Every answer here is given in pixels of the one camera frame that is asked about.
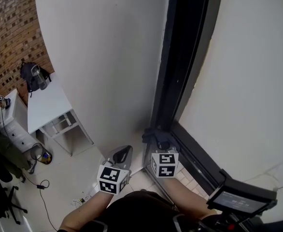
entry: dark backpack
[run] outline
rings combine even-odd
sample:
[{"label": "dark backpack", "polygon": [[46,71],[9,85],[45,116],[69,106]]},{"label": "dark backpack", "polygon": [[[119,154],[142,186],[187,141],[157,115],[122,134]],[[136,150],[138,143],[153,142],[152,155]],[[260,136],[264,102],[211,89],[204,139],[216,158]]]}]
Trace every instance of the dark backpack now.
[{"label": "dark backpack", "polygon": [[[27,82],[27,89],[29,93],[32,93],[40,88],[37,80],[34,78],[31,72],[31,69],[35,65],[37,64],[34,62],[28,62],[28,63],[22,62],[21,63],[20,76],[22,79],[24,79]],[[46,70],[44,70],[42,67],[40,67],[40,70],[41,70],[41,73],[44,79],[46,80],[48,78],[49,81],[51,82],[49,73]]]}]

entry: trash can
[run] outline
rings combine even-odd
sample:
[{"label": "trash can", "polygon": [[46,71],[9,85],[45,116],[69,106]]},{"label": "trash can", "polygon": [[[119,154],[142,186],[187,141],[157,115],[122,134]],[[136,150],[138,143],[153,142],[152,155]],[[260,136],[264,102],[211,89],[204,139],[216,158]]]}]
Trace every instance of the trash can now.
[{"label": "trash can", "polygon": [[30,154],[32,159],[37,160],[46,165],[50,164],[53,159],[51,153],[47,149],[45,149],[40,143],[36,143],[32,146],[32,148],[30,149]]}]

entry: fiducial marker cube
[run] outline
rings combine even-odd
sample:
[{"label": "fiducial marker cube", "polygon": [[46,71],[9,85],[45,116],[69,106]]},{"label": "fiducial marker cube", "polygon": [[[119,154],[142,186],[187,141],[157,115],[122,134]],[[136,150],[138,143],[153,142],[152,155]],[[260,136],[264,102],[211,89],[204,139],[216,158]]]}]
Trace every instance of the fiducial marker cube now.
[{"label": "fiducial marker cube", "polygon": [[174,178],[178,167],[178,153],[152,153],[151,166],[157,178]]},{"label": "fiducial marker cube", "polygon": [[97,180],[100,191],[118,195],[129,181],[129,171],[100,165]]}]

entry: white dresser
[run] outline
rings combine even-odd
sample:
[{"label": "white dresser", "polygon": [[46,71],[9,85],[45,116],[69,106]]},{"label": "white dresser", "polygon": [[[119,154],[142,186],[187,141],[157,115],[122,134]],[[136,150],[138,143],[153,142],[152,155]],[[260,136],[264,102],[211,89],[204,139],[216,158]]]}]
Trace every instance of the white dresser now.
[{"label": "white dresser", "polygon": [[[2,110],[6,132],[13,144],[17,146],[21,152],[25,152],[35,143],[39,143],[36,139],[35,132],[33,134],[28,133],[27,107],[18,96],[17,89],[14,89],[5,98],[11,99],[11,106],[7,110]],[[3,127],[1,108],[0,132],[7,136]]]}]

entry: device screen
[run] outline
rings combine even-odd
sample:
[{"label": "device screen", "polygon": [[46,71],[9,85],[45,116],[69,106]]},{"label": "device screen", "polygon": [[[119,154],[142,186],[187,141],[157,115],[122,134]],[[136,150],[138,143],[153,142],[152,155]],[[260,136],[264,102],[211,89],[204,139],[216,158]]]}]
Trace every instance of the device screen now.
[{"label": "device screen", "polygon": [[266,205],[266,203],[247,199],[226,191],[223,191],[213,202],[246,213],[253,213]]}]

